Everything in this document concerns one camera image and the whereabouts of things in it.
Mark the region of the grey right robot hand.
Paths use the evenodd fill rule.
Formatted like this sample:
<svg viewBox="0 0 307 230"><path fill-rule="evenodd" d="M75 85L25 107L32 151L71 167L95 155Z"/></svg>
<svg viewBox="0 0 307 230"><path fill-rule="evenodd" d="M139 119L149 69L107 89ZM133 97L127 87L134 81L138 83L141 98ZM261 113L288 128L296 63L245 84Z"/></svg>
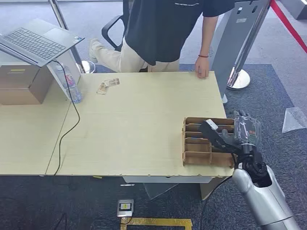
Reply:
<svg viewBox="0 0 307 230"><path fill-rule="evenodd" d="M250 144L257 146L261 138L261 123L244 111L234 110L234 134L232 141L237 145Z"/></svg>

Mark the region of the person's left hand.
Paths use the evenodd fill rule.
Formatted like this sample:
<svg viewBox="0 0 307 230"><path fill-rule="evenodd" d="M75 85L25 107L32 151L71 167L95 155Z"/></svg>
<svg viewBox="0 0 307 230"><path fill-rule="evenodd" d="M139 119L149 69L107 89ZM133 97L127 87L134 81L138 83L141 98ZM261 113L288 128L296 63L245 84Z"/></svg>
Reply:
<svg viewBox="0 0 307 230"><path fill-rule="evenodd" d="M195 63L196 75L200 79L205 79L209 76L208 56L198 56Z"/></svg>

